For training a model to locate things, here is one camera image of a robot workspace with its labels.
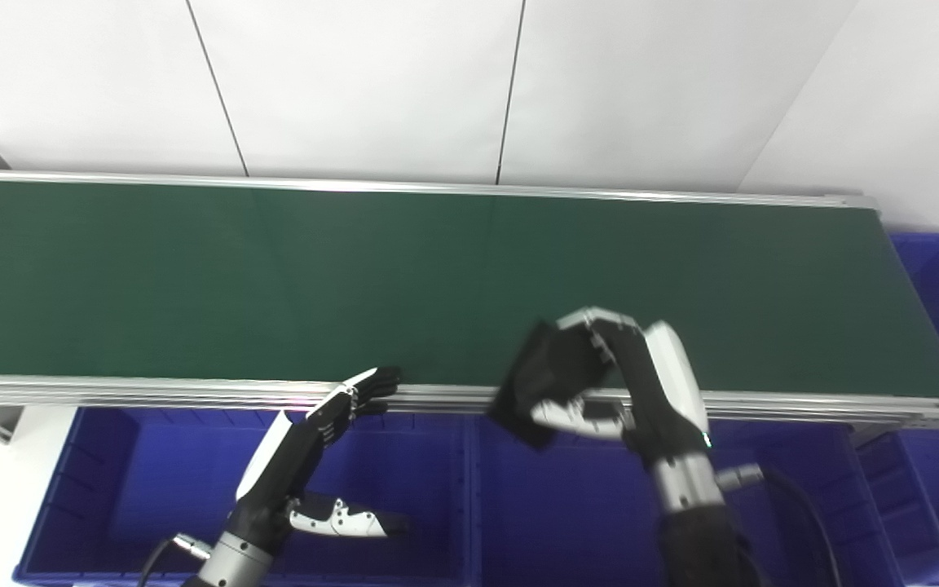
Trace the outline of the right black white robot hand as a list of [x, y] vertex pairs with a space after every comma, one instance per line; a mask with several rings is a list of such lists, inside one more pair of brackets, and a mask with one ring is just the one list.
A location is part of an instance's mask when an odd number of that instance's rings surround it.
[[681, 338], [660, 320], [597, 306], [544, 324], [515, 376], [515, 406], [533, 423], [623, 441], [646, 465], [704, 453], [707, 408]]

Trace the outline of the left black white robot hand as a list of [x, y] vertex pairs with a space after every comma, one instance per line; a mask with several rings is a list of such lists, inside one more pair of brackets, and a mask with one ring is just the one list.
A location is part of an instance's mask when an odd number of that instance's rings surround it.
[[339, 497], [306, 493], [324, 450], [358, 417], [381, 415], [395, 393], [401, 369], [381, 367], [350, 377], [330, 390], [299, 421], [277, 413], [240, 480], [225, 534], [275, 557], [291, 532], [328, 537], [395, 537], [408, 531], [405, 516], [373, 512]]

